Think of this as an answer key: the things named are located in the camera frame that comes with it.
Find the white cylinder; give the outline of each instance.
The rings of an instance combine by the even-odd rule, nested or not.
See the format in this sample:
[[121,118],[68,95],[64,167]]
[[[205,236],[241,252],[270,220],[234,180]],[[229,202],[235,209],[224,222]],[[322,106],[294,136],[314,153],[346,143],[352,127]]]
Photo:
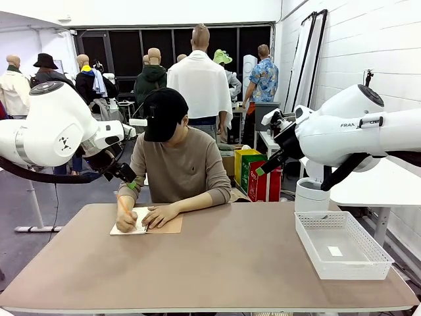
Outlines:
[[310,178],[302,178],[297,181],[296,212],[327,211],[329,209],[330,191],[322,191],[320,186],[321,183]]

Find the blue floral shirt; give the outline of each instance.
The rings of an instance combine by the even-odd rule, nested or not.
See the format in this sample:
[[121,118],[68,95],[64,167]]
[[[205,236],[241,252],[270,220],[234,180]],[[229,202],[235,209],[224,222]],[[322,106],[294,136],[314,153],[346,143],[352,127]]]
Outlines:
[[278,67],[269,59],[263,59],[257,64],[249,77],[256,84],[250,101],[273,102],[278,89]]

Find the notebook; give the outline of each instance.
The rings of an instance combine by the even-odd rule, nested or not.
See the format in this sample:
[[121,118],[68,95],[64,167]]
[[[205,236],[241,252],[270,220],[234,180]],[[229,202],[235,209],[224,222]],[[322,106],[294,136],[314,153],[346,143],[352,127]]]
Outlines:
[[114,224],[110,231],[110,235],[134,235],[134,234],[146,234],[147,227],[142,226],[142,220],[149,213],[147,207],[134,207],[133,212],[137,214],[137,221],[135,228],[130,232],[121,232],[118,230],[117,226]]
[[117,229],[116,225],[110,231],[110,235],[133,235],[133,234],[178,234],[182,231],[183,214],[179,214],[175,219],[167,222],[161,228],[147,229],[142,226],[142,219],[145,218],[149,210],[147,207],[134,207],[133,212],[137,213],[136,226],[131,232],[121,232]]

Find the black hat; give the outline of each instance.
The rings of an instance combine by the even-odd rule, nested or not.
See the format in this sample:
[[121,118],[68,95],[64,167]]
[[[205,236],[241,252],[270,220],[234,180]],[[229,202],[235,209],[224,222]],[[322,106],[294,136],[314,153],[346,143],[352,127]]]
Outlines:
[[147,117],[146,142],[167,142],[174,135],[177,123],[181,123],[189,107],[183,96],[171,88],[152,91],[143,102],[143,114]]
[[37,62],[34,64],[34,67],[44,67],[44,68],[50,68],[50,69],[59,69],[53,60],[53,56],[45,54],[45,53],[40,53],[38,54],[38,60]]

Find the table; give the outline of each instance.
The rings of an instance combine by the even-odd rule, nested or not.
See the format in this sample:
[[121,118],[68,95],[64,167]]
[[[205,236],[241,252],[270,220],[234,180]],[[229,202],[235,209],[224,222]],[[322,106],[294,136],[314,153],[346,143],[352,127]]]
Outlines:
[[0,295],[34,313],[369,312],[418,305],[383,281],[320,280],[294,204],[232,203],[186,213],[180,234],[110,236],[115,204],[85,206]]
[[[274,139],[267,133],[267,132],[261,132],[258,131],[256,135],[260,135],[260,137],[263,139],[264,144],[268,148],[268,152],[266,153],[268,158],[270,158],[275,152],[277,152],[280,147],[279,145],[274,141]],[[255,148],[257,146],[257,137],[255,137]]]
[[[308,160],[300,159],[301,165],[305,167]],[[330,199],[340,206],[380,208],[374,237],[383,245],[391,207],[421,205],[419,188],[419,176],[383,158],[369,171],[352,172],[331,189]]]

